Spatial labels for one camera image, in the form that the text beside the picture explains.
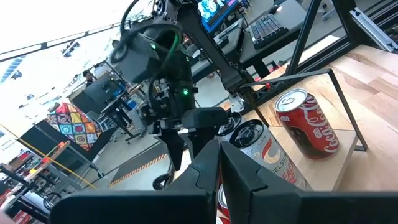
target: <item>coca-cola can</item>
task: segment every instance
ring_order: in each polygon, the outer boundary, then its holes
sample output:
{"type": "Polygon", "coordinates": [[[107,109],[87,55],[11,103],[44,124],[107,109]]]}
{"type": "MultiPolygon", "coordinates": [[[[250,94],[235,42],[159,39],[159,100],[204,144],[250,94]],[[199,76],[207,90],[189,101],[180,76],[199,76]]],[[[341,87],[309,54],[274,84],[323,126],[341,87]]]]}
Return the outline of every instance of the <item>coca-cola can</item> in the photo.
{"type": "Polygon", "coordinates": [[[313,95],[301,88],[290,90],[278,98],[275,109],[305,157],[323,159],[338,151],[338,138],[313,95]]]}
{"type": "Polygon", "coordinates": [[[227,218],[230,218],[228,206],[226,204],[226,197],[225,197],[223,185],[220,185],[220,187],[218,188],[217,199],[218,199],[218,205],[220,206],[222,214],[224,214],[227,218]]]}
{"type": "Polygon", "coordinates": [[[216,224],[231,224],[231,221],[224,217],[216,217],[216,224]]]}
{"type": "Polygon", "coordinates": [[[228,122],[218,129],[215,139],[219,140],[220,142],[229,141],[232,132],[243,122],[245,122],[245,119],[239,113],[231,113],[231,115],[228,117],[228,122]]]}
{"type": "Polygon", "coordinates": [[[297,166],[261,121],[254,119],[241,124],[229,142],[289,183],[302,190],[312,190],[297,166]]]}

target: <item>shelf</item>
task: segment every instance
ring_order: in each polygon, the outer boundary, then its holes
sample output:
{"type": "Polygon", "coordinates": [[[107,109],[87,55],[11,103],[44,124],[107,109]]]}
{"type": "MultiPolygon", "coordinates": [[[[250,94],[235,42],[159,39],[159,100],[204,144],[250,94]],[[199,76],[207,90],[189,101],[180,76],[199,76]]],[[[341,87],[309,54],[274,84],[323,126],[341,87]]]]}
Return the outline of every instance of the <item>shelf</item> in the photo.
{"type": "Polygon", "coordinates": [[[269,129],[314,190],[337,189],[358,141],[355,131],[335,129],[340,142],[338,152],[325,159],[312,160],[303,156],[283,127],[269,129]]]}

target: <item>colorful quilt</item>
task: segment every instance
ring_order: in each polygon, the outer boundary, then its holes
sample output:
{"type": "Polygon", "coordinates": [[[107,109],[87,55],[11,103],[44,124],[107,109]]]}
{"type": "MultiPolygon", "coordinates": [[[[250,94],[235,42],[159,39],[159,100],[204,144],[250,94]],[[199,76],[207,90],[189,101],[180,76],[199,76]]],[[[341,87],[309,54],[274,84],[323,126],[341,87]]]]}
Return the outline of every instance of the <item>colorful quilt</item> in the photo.
{"type": "Polygon", "coordinates": [[[101,134],[99,124],[87,117],[79,108],[62,103],[46,117],[46,122],[71,139],[84,150],[89,151],[101,134]]]}

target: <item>can lid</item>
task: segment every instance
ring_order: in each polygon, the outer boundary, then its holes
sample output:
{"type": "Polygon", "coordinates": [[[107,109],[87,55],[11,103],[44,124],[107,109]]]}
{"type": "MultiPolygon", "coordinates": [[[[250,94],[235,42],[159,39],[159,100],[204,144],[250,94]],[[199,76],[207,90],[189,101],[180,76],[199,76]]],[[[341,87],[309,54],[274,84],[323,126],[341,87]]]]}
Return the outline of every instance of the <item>can lid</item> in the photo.
{"type": "Polygon", "coordinates": [[[219,217],[216,217],[216,224],[223,224],[223,221],[219,217]]]}
{"type": "Polygon", "coordinates": [[[228,206],[226,205],[226,197],[225,197],[225,193],[224,193],[224,187],[221,184],[220,188],[218,189],[218,203],[221,205],[221,207],[223,208],[228,208],[228,206]]]}
{"type": "Polygon", "coordinates": [[[302,88],[289,90],[275,102],[275,109],[278,112],[288,112],[298,108],[307,98],[307,91],[302,88]]]}
{"type": "Polygon", "coordinates": [[[254,144],[264,132],[264,125],[259,120],[250,120],[241,124],[232,133],[229,143],[242,149],[254,144]]]}
{"type": "Polygon", "coordinates": [[[231,116],[228,118],[228,122],[219,128],[217,135],[226,136],[227,134],[233,132],[241,121],[242,116],[239,113],[232,113],[231,116]]]}

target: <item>computer monitor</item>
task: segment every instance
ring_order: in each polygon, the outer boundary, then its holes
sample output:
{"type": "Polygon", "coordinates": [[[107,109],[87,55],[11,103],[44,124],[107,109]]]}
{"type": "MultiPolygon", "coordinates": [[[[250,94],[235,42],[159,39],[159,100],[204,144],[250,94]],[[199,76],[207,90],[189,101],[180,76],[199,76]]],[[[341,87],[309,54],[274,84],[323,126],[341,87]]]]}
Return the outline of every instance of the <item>computer monitor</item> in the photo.
{"type": "Polygon", "coordinates": [[[198,3],[202,24],[209,34],[214,34],[234,10],[238,0],[202,0],[198,3]]]}
{"type": "Polygon", "coordinates": [[[105,108],[108,103],[114,98],[114,93],[121,87],[117,86],[108,74],[102,75],[95,80],[91,85],[84,89],[84,92],[101,108],[105,108]]]}

